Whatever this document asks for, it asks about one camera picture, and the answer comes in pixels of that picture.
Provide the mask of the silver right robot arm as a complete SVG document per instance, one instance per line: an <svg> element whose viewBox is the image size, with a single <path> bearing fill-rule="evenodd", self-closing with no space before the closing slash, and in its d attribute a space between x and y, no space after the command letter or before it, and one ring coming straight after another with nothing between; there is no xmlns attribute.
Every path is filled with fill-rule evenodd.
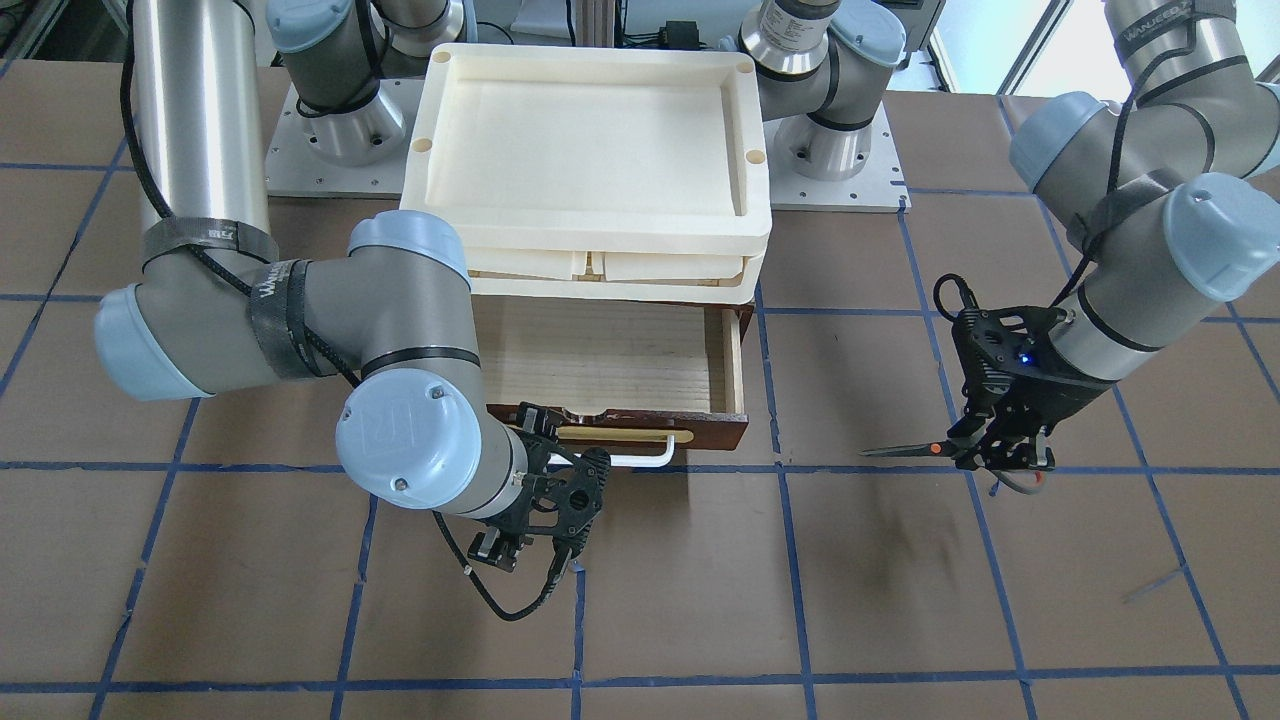
<svg viewBox="0 0 1280 720"><path fill-rule="evenodd" d="M284 260L271 237L253 96L253 20L239 1L133 1L120 104L148 208L143 281L108 293L93 340L140 400L209 397L343 375L346 474L387 502L484 524L472 561L511 570L536 536L557 587L586 543L611 470L563 452L557 418L486 407L463 249L415 210L360 222L343 258ZM567 469L552 471L563 454Z"/></svg>

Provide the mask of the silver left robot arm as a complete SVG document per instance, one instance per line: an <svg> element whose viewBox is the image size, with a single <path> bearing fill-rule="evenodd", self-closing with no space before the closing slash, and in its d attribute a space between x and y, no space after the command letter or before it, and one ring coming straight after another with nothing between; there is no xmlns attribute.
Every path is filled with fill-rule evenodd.
<svg viewBox="0 0 1280 720"><path fill-rule="evenodd" d="M1277 99L1242 61L1158 79L1128 117L1078 94L1016 129L987 96L891 94L887 105L911 209L774 218L762 282L786 462L864 464L874 446L942 439L963 414L963 375L908 329L905 310L923 309L947 273L991 306L1047 306L1065 282L1053 245L1083 240L1094 270L1033 359L1107 382L1137 360L1140 392L1128 398L1146 434L1135 448L1107 389L1052 423L1059 462L1277 461L1277 410L1261 383L1212 368L1158 374L1176 341L1215 332L1204 316L1220 300L1184 261L1234 247L1228 231L1277 236L1277 205L1243 184L1277 132Z"/></svg>

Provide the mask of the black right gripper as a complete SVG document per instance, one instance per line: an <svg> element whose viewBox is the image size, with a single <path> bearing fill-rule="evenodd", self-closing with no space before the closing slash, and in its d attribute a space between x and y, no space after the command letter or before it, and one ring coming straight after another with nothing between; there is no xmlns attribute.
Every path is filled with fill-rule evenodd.
<svg viewBox="0 0 1280 720"><path fill-rule="evenodd" d="M548 591L554 591L570 561L584 551L603 507L611 455L598 447L575 455L559 446L557 430L564 416L548 407L522 402L516 421L529 470L520 482L517 500L490 518L495 532L474 537L468 561L513 573L520 552L531 543L530 536L549 536L554 555L548 566Z"/></svg>

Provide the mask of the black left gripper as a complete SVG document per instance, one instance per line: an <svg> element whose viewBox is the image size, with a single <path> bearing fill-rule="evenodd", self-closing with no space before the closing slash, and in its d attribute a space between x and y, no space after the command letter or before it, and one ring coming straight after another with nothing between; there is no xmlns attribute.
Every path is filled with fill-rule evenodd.
<svg viewBox="0 0 1280 720"><path fill-rule="evenodd" d="M1048 436L1112 386L1068 364L1048 331L1062 309L966 305L951 334L964 372L961 415L941 443L954 462L991 471L1050 471Z"/></svg>

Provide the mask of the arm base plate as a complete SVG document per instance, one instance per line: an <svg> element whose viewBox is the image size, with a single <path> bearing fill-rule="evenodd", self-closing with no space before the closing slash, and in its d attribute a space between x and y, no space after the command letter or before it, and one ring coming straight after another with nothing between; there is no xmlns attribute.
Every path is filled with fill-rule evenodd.
<svg viewBox="0 0 1280 720"><path fill-rule="evenodd" d="M911 208L884 106L842 132L805 115L764 124L774 210L896 213Z"/></svg>
<svg viewBox="0 0 1280 720"><path fill-rule="evenodd" d="M370 105L308 119L293 86L268 143L265 176L274 197L397 199L404 186L421 79L384 79Z"/></svg>

